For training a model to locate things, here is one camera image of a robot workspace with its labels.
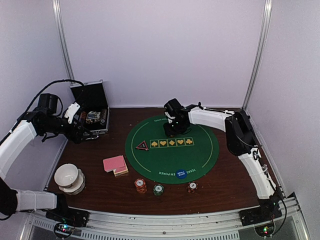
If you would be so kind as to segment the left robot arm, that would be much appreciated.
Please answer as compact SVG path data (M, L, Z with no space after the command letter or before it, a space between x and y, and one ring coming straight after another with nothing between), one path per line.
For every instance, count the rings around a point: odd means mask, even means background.
M63 194L13 189L5 182L16 158L37 136L46 141L64 135L75 144L98 137L75 119L80 109L78 103L72 103L65 113L57 114L57 105L61 102L57 95L40 94L37 107L26 110L0 142L0 212L4 220L17 212L31 210L51 212L61 222L76 219Z

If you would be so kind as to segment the red black triangular dealer button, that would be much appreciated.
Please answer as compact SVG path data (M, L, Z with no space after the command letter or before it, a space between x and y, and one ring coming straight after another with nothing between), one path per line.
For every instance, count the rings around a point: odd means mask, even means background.
M144 151L148 151L149 150L149 147L148 147L147 142L145 140L142 141L140 144L138 144L135 148L137 150L144 150Z

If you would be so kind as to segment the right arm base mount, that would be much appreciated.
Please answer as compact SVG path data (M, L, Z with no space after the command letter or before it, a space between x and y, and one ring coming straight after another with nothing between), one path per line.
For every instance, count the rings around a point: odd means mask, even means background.
M261 207L244 209L239 212L242 226L255 225L271 221L272 217L280 218L282 215L283 214L280 209L276 209L274 211L263 211Z

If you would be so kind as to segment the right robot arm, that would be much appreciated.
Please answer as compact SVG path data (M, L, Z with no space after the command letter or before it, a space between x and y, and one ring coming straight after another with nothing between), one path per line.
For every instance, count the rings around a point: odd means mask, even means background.
M256 210L258 219L266 221L279 210L279 189L269 174L268 166L261 161L260 146L250 117L243 109L218 110L203 107L200 103L182 106L174 98L164 105L164 115L167 122L163 128L168 137L186 133L191 125L223 131L227 149L242 162L255 186L260 205Z

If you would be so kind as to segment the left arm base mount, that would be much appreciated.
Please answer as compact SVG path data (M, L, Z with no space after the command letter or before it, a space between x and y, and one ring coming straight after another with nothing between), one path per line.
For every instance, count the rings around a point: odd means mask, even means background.
M67 213L57 210L46 210L45 217L72 227L86 227L90 213L88 211L70 208Z

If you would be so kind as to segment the green 20 chip stack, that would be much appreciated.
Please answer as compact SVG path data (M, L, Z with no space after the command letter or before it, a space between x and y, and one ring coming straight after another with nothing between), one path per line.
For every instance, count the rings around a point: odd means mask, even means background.
M153 194L155 196L161 196L164 193L164 186L161 184L156 184L153 187Z

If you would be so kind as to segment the blue small blind button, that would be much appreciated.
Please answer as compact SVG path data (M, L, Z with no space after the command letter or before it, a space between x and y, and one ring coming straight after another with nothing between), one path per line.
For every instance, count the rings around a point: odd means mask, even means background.
M175 176L178 178L178 179L185 179L187 177L188 173L186 170L184 169L178 169L176 172L175 172Z

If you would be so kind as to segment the red 5 chip stack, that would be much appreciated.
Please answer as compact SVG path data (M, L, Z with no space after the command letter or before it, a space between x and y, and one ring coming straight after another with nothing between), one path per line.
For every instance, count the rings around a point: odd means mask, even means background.
M142 178L137 178L135 181L134 181L134 185L135 185L135 188L136 188L136 191L140 194L144 194L147 192L147 184L146 184L146 181Z

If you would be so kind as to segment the orange black 100 chip stack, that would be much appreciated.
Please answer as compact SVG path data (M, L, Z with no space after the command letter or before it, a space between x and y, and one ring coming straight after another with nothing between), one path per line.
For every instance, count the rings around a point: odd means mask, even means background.
M195 181L189 182L187 184L186 190L188 193L193 194L198 189L198 183Z

